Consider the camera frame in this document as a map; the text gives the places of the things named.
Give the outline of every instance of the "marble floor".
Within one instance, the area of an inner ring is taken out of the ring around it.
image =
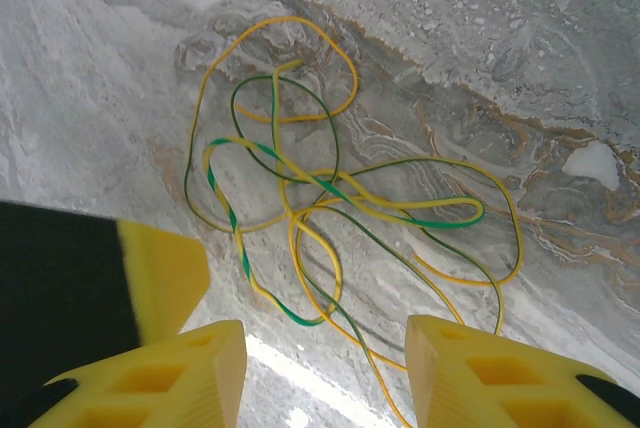
[[[472,161],[504,180],[518,205],[526,250],[521,275],[504,290],[504,336],[593,364],[639,392],[639,3],[0,0],[0,196],[201,239],[213,285],[187,328],[244,322],[250,362],[239,426],[399,426],[361,351],[330,327],[301,328],[256,297],[231,238],[199,222],[182,193],[193,103],[206,66],[256,20],[304,16],[339,41],[358,67],[356,103],[336,120],[343,166],[437,154]],[[601,20],[606,10],[610,17]],[[435,22],[417,21],[424,14]],[[589,31],[599,33],[604,24],[615,37]],[[317,36],[295,25],[269,28],[212,77],[196,154],[233,133],[228,99],[235,84],[294,55],[306,62],[299,79],[331,106],[348,95],[344,63]],[[242,102],[265,112],[266,88],[248,89]],[[309,109],[293,92],[285,90],[283,100],[289,113]],[[243,123],[248,137],[269,140],[265,126]],[[335,154],[330,136],[322,123],[287,128],[284,150],[305,168],[326,167]],[[277,186],[243,150],[226,150],[215,164],[241,220],[277,213]],[[192,196],[223,219],[199,173]],[[487,205],[485,220],[446,236],[496,276],[513,265],[505,203],[477,177],[412,165],[363,180],[396,199],[476,194]],[[409,314],[450,318],[433,293],[351,225],[329,216],[318,224],[336,234],[345,308],[377,350],[403,360]],[[416,233],[366,224],[405,255],[471,273]],[[262,282],[312,315],[290,264],[285,228],[246,241]],[[308,254],[315,255],[311,247]],[[317,259],[314,273],[329,286],[328,268]],[[497,306],[490,290],[441,287],[468,324],[492,329]],[[408,380],[384,368],[383,374],[413,420]]]

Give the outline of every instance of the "black part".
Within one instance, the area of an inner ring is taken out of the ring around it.
[[[77,380],[65,378],[41,386],[0,413],[2,428],[27,428],[78,387]]]
[[[630,391],[602,378],[577,375],[576,379],[607,405],[640,428],[640,398]]]
[[[0,412],[139,346],[116,220],[0,202]]]

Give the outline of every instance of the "cable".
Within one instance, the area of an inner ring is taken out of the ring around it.
[[[306,88],[304,85],[294,81],[294,80],[290,80],[288,78],[284,78],[282,76],[280,76],[280,74],[284,71],[290,70],[290,69],[294,69],[297,66],[301,65],[302,62],[300,60],[295,60],[293,62],[290,63],[286,63],[285,65],[282,65],[280,67],[277,67],[274,70],[274,73],[272,75],[259,75],[259,76],[254,76],[254,77],[250,77],[247,78],[245,80],[243,80],[233,91],[232,95],[231,95],[231,100],[230,100],[230,110],[231,110],[231,115],[232,115],[232,119],[233,119],[233,123],[236,129],[236,133],[237,136],[235,137],[225,137],[225,138],[218,138],[216,140],[213,140],[211,143],[209,143],[204,151],[203,154],[203,168],[205,170],[205,174],[207,176],[207,180],[209,182],[210,187],[212,188],[214,194],[216,195],[221,207],[223,208],[223,210],[225,211],[228,219],[229,219],[229,225],[225,225],[222,222],[219,221],[215,221],[213,219],[211,219],[208,215],[206,215],[204,213],[204,211],[202,209],[200,209],[197,205],[195,205],[195,203],[190,199],[189,197],[189,193],[188,193],[188,181],[189,181],[189,175],[191,173],[191,169],[192,169],[192,162],[193,162],[193,149],[194,149],[194,139],[195,139],[195,134],[196,134],[196,128],[197,128],[197,122],[198,122],[198,118],[199,118],[199,114],[200,114],[200,109],[201,109],[201,105],[202,105],[202,101],[204,98],[204,93],[205,93],[205,89],[206,89],[206,84],[208,82],[208,79],[210,78],[211,74],[213,73],[213,71],[216,69],[217,66],[220,65],[220,63],[226,58],[228,57],[231,52],[243,41],[245,40],[248,36],[250,36],[252,33],[254,33],[256,30],[260,29],[261,27],[270,25],[270,24],[274,24],[274,23],[281,23],[281,22],[286,22],[286,21],[295,21],[295,22],[299,22],[299,23],[303,23],[306,26],[311,27],[314,31],[316,31],[325,41],[327,41],[331,47],[345,60],[345,62],[347,63],[347,65],[350,68],[351,74],[352,74],[352,78],[353,78],[353,88],[352,91],[349,95],[349,97],[347,98],[347,100],[340,105],[339,108],[337,108],[336,110],[330,111],[326,105],[322,102],[322,100],[315,95],[311,90],[309,90],[308,88]],[[257,81],[257,80],[270,80],[271,81],[271,116],[270,117],[261,117],[258,115],[255,115],[249,111],[247,111],[246,109],[242,108],[241,106],[239,106],[236,103],[236,97],[237,94],[239,92],[239,90],[241,88],[243,88],[244,86],[246,86],[248,83],[251,83],[253,81]],[[288,83],[291,84],[292,86],[301,89],[303,91],[305,91],[309,96],[311,96],[311,98],[319,104],[319,106],[322,108],[323,110],[323,114],[320,115],[302,115],[302,116],[294,116],[294,117],[288,117],[288,118],[280,118],[279,117],[279,111],[280,111],[280,96],[279,96],[279,89],[280,89],[280,82],[284,82],[284,83]],[[339,141],[338,141],[338,136],[337,136],[337,130],[336,130],[336,126],[335,123],[333,121],[333,117],[338,115],[339,113],[341,113],[342,111],[344,111],[353,101],[353,99],[356,96],[356,92],[358,89],[358,76],[357,76],[357,72],[355,69],[355,66],[353,65],[353,62],[349,59],[349,57],[346,55],[346,53],[344,51],[342,51],[329,37],[328,35],[326,35],[319,27],[317,27],[315,24],[313,24],[311,21],[306,20],[304,18],[298,18],[298,17],[279,17],[279,18],[271,18],[271,19],[267,19],[264,20],[256,25],[254,25],[253,27],[249,28],[247,31],[245,31],[242,35],[240,35],[234,43],[232,43],[232,45],[227,48],[223,54],[208,68],[208,70],[205,73],[205,76],[202,80],[202,83],[200,85],[200,92],[198,94],[198,99],[196,102],[196,106],[195,106],[195,110],[194,110],[194,115],[193,115],[193,119],[192,119],[192,124],[191,124],[191,130],[190,130],[190,135],[189,135],[189,146],[188,146],[188,162],[187,162],[187,166],[185,169],[185,173],[184,173],[184,178],[183,178],[183,188],[184,188],[184,194],[185,194],[185,199],[189,205],[189,207],[192,209],[192,211],[196,214],[196,216],[198,216],[198,218],[200,218],[202,221],[204,221],[205,223],[207,223],[209,226],[218,229],[220,231],[223,232],[227,232],[227,233],[232,233],[234,240],[235,240],[235,244],[236,244],[236,248],[237,251],[240,255],[241,258],[241,263],[243,266],[243,270],[245,272],[245,275],[247,276],[247,279],[249,280],[249,283],[252,287],[252,289],[254,291],[256,291],[257,293],[261,294],[262,296],[264,296],[265,298],[267,298],[271,303],[273,303],[275,306],[277,306],[283,313],[285,313],[289,318],[291,318],[293,321],[295,321],[296,323],[299,323],[303,326],[316,326],[324,321],[327,321],[328,323],[330,323],[336,330],[338,330],[342,335],[344,335],[345,337],[347,337],[350,341],[360,345],[365,353],[365,356],[367,357],[367,360],[369,362],[369,364],[372,367],[372,370],[374,372],[374,375],[376,376],[380,387],[385,395],[385,398],[387,399],[387,401],[389,402],[389,405],[391,406],[392,410],[394,411],[394,413],[396,414],[396,416],[398,417],[398,419],[402,422],[402,424],[404,426],[410,426],[410,424],[407,422],[407,420],[402,416],[402,414],[400,413],[400,411],[398,410],[397,406],[395,405],[387,387],[386,384],[384,382],[384,379],[382,378],[378,367],[376,366],[375,363],[375,359],[379,359],[381,361],[383,361],[384,363],[387,363],[390,366],[393,366],[397,369],[406,371],[406,368],[377,353],[376,351],[370,349],[364,338],[362,337],[362,334],[360,332],[360,330],[358,329],[357,323],[355,322],[355,320],[353,320],[353,318],[351,318],[351,316],[342,308],[342,306],[340,305],[340,298],[342,296],[342,286],[343,286],[343,272],[342,272],[342,266],[340,264],[339,258],[335,252],[335,250],[333,249],[333,247],[329,244],[329,242],[323,237],[321,236],[319,233],[317,233],[315,230],[313,230],[308,224],[307,222],[309,221],[309,218],[313,215],[313,213],[317,212],[317,211],[324,211],[324,212],[330,212],[330,213],[335,213],[340,215],[341,217],[345,218],[346,220],[348,220],[349,222],[351,222],[356,228],[358,228],[359,230],[361,230],[367,237],[369,237],[372,241],[374,241],[376,244],[378,244],[381,248],[383,248],[385,251],[387,251],[389,254],[391,254],[392,256],[394,256],[398,261],[400,261],[403,265],[405,265],[407,268],[409,268],[422,282],[424,282],[425,284],[427,284],[435,293],[436,295],[442,300],[442,302],[445,304],[445,306],[447,306],[449,308],[449,310],[451,311],[451,313],[453,314],[454,318],[459,322],[464,324],[464,321],[462,319],[462,317],[460,316],[460,314],[457,312],[456,308],[454,307],[454,305],[451,303],[451,301],[447,298],[447,296],[439,289],[439,287],[437,285],[435,285],[429,278],[427,278],[425,276],[425,274],[420,271],[415,265],[413,265],[409,260],[407,260],[406,258],[404,258],[400,253],[398,253],[396,250],[394,250],[393,248],[391,248],[390,246],[388,246],[387,244],[385,244],[384,242],[382,242],[379,238],[377,238],[372,232],[370,232],[366,227],[364,227],[364,225],[362,225],[359,221],[355,220],[352,216],[348,215],[347,213],[333,207],[330,205],[334,205],[336,203],[347,203],[349,205],[351,205],[354,208],[357,208],[361,213],[367,214],[369,216],[372,216],[374,218],[377,219],[381,219],[384,221],[388,221],[388,222],[392,222],[392,223],[397,223],[397,224],[402,224],[408,227],[416,227],[418,229],[420,229],[425,236],[427,236],[428,238],[430,238],[431,240],[433,240],[434,242],[436,242],[437,244],[439,244],[440,246],[444,247],[445,249],[451,251],[452,253],[456,254],[457,256],[462,257],[463,259],[467,260],[468,262],[474,264],[476,267],[478,267],[478,269],[484,274],[484,276],[488,279],[488,281],[481,281],[481,280],[467,280],[467,279],[461,279],[461,278],[456,278],[456,277],[452,277],[438,269],[436,269],[435,267],[432,267],[431,265],[429,265],[426,261],[422,260],[421,258],[419,258],[417,255],[414,255],[414,257],[417,259],[417,261],[424,267],[426,268],[428,271],[448,280],[451,282],[455,282],[455,283],[460,283],[460,284],[466,284],[466,285],[472,285],[472,286],[491,286],[493,287],[494,291],[496,292],[496,296],[497,296],[497,301],[498,301],[498,316],[497,316],[497,320],[496,320],[496,326],[494,329],[494,333],[498,334],[500,332],[502,323],[503,323],[503,319],[504,319],[504,299],[503,299],[503,295],[502,295],[502,290],[501,290],[501,285],[507,283],[508,281],[512,280],[515,276],[517,276],[518,272],[521,269],[521,265],[522,265],[522,255],[523,255],[523,243],[522,243],[522,234],[520,232],[520,227],[518,225],[518,221],[517,221],[517,217],[516,217],[516,211],[515,211],[515,205],[513,203],[513,200],[511,199],[508,191],[506,190],[506,188],[504,187],[504,185],[500,182],[499,179],[497,179],[496,177],[494,177],[493,175],[491,175],[490,173],[486,172],[485,170],[483,170],[480,167],[477,167],[471,163],[468,162],[464,162],[464,161],[459,161],[459,160],[452,160],[452,159],[444,159],[444,158],[437,158],[437,157],[431,157],[431,156],[419,156],[419,157],[410,157],[410,158],[404,158],[404,159],[400,159],[400,160],[393,160],[393,161],[389,161],[389,162],[385,162],[385,163],[379,163],[376,165],[370,165],[367,167],[364,167],[360,170],[356,170],[354,172],[344,172],[342,170],[340,170],[339,165],[340,165],[340,145],[339,145]],[[242,130],[240,128],[240,124],[238,123],[237,120],[237,112],[242,113],[244,116],[247,116],[248,118],[251,118],[255,121],[259,121],[259,122],[263,122],[263,123],[270,123],[271,125],[271,135],[272,135],[272,143],[273,143],[273,148],[266,146],[264,144],[260,144],[260,143],[255,143],[252,142],[250,140],[247,140],[244,137],[244,134],[242,133]],[[331,128],[331,132],[333,135],[333,139],[334,139],[334,144],[335,144],[335,148],[336,148],[336,156],[335,156],[335,162],[334,162],[334,167],[333,169],[324,169],[324,170],[316,170],[313,172],[305,172],[302,168],[300,168],[299,166],[297,166],[295,163],[293,163],[293,161],[291,161],[286,155],[283,154],[282,152],[282,147],[281,147],[281,141],[280,141],[280,124],[282,123],[294,123],[294,122],[301,122],[301,121],[320,121],[320,120],[328,120],[329,121],[329,125]],[[233,210],[233,208],[231,207],[231,205],[229,204],[228,199],[226,198],[226,196],[224,195],[224,193],[222,192],[222,190],[220,189],[216,178],[215,178],[215,174],[213,172],[213,169],[211,168],[210,165],[210,159],[211,156],[213,155],[214,151],[222,146],[222,145],[226,145],[226,144],[237,144],[240,146],[243,146],[248,154],[253,158],[254,161],[256,161],[256,163],[261,166],[263,169],[267,170],[268,172],[272,173],[274,176],[276,176],[278,178],[278,191],[280,194],[280,199],[281,199],[281,203],[282,203],[282,207],[283,207],[283,213],[271,220],[268,220],[266,222],[260,223],[258,225],[254,225],[254,226],[249,226],[249,227],[242,227],[240,226],[240,223],[238,222],[237,216],[235,214],[235,211]],[[259,151],[262,152],[264,154],[266,154],[267,156],[269,156],[270,158],[274,159],[275,161],[275,169],[271,168],[270,166],[268,166],[266,163],[264,163],[262,160],[260,160],[255,152]],[[418,202],[412,202],[412,201],[407,201],[407,202],[398,202],[398,201],[390,201],[387,200],[385,198],[382,198],[380,196],[377,196],[371,192],[369,192],[362,184],[360,184],[355,177],[357,177],[358,175],[364,174],[364,173],[368,173],[368,172],[372,172],[372,171],[376,171],[376,170],[380,170],[380,169],[384,169],[386,167],[389,166],[395,166],[395,165],[399,165],[399,164],[405,164],[405,163],[418,163],[418,162],[437,162],[437,163],[445,163],[448,165],[454,165],[454,166],[459,166],[459,167],[463,167],[466,169],[471,169],[474,170],[478,173],[480,173],[481,175],[487,177],[490,181],[492,181],[502,192],[502,194],[504,195],[507,204],[509,206],[509,211],[511,214],[511,218],[513,221],[513,225],[514,225],[514,232],[515,232],[515,238],[516,238],[516,243],[517,243],[517,247],[518,247],[518,255],[517,255],[517,260],[516,263],[514,264],[513,270],[503,279],[501,280],[496,280],[493,275],[491,274],[491,272],[484,266],[482,265],[478,260],[476,260],[475,258],[471,257],[470,255],[464,253],[462,250],[445,243],[444,241],[440,240],[438,237],[436,237],[435,235],[433,235],[432,233],[430,233],[429,231],[427,231],[427,228],[446,228],[446,229],[455,229],[455,228],[462,228],[462,227],[466,227],[466,226],[471,226],[475,223],[478,223],[484,216],[485,214],[485,208],[484,205],[477,199],[470,197],[470,196],[455,196],[455,197],[450,197],[450,198],[443,198],[443,199],[437,199],[437,200],[428,200],[428,201],[418,201]],[[292,173],[292,175],[287,175],[285,174],[284,170],[288,169],[290,173]],[[318,189],[320,190],[319,195],[316,197],[316,199],[314,200],[313,203],[311,203],[310,205],[300,209],[300,210],[294,210],[291,205],[289,204],[288,201],[288,196],[287,196],[287,188],[290,185],[294,185],[294,184],[311,184],[314,185],[316,187],[318,187]],[[344,189],[338,188],[338,184],[340,185],[346,185],[347,190],[345,191]],[[424,219],[420,219],[420,218],[416,218],[413,215],[411,215],[407,210],[411,210],[411,209],[427,209],[427,208],[434,208],[434,207],[442,207],[442,206],[459,206],[459,205],[467,205],[467,206],[471,206],[474,208],[474,213],[473,215],[464,218],[462,220],[457,220],[457,221],[440,221],[440,220],[424,220]],[[392,210],[394,211],[396,214],[395,215],[390,215],[388,214],[388,211]],[[289,221],[289,229],[288,229],[288,236],[289,236],[289,247],[290,247],[290,251],[291,251],[291,256],[292,256],[292,261],[296,270],[296,274],[300,280],[300,283],[303,287],[303,290],[305,292],[305,294],[307,295],[307,297],[309,298],[310,302],[312,303],[312,305],[314,306],[314,308],[318,311],[318,313],[320,314],[320,316],[318,318],[315,319],[306,319],[303,318],[302,316],[296,314],[295,312],[293,312],[292,310],[290,310],[283,302],[281,302],[273,293],[271,293],[269,290],[267,290],[266,288],[264,288],[256,279],[255,276],[253,275],[252,269],[251,269],[251,263],[249,260],[249,256],[245,250],[244,247],[244,242],[243,242],[243,235],[246,233],[250,233],[250,232],[255,232],[255,231],[260,231],[263,229],[266,229],[280,221],[284,221],[284,220],[288,220]],[[333,296],[327,294],[318,284],[318,282],[309,274],[309,272],[306,270],[304,263],[302,261],[302,256],[301,256],[301,244],[302,244],[302,236],[306,234],[308,236],[311,236],[318,244],[320,244],[320,246],[322,246],[322,248],[327,252],[327,254],[329,255],[329,258],[331,259],[333,266],[334,266],[334,275],[335,275],[335,287],[334,287],[334,294]],[[328,308],[323,308],[322,306],[320,306],[320,304],[318,303],[318,301],[315,299],[315,296],[313,295],[313,293],[311,292],[310,286],[313,287],[315,289],[315,291],[317,293],[319,293],[328,303],[329,306]],[[350,333],[348,333],[346,330],[344,330],[340,325],[338,325],[333,319],[332,319],[332,313],[337,311],[338,313],[340,313],[345,320],[347,321],[347,323],[350,325],[351,329],[353,330],[355,336],[351,335]]]

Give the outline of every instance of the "yellow plastic part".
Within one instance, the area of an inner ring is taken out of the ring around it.
[[[211,282],[204,247],[140,223],[117,225],[141,344],[176,335]]]
[[[632,428],[575,379],[596,368],[432,316],[405,343],[418,428]]]
[[[240,321],[220,321],[69,371],[79,386],[31,428],[231,428],[247,367]]]

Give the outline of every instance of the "rectangular hole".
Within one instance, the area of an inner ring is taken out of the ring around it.
[[[466,340],[469,336],[452,328],[442,328],[440,334],[447,340]]]
[[[136,406],[100,406],[88,408],[73,428],[140,428],[150,410]]]
[[[518,358],[472,358],[467,364],[485,385],[538,385],[542,378]]]
[[[211,336],[203,336],[202,338],[195,338],[187,342],[189,346],[204,346],[211,341]]]
[[[597,428],[564,400],[503,401],[502,406],[518,428]]]
[[[112,393],[165,393],[184,371],[182,364],[155,364],[131,369],[111,388]]]

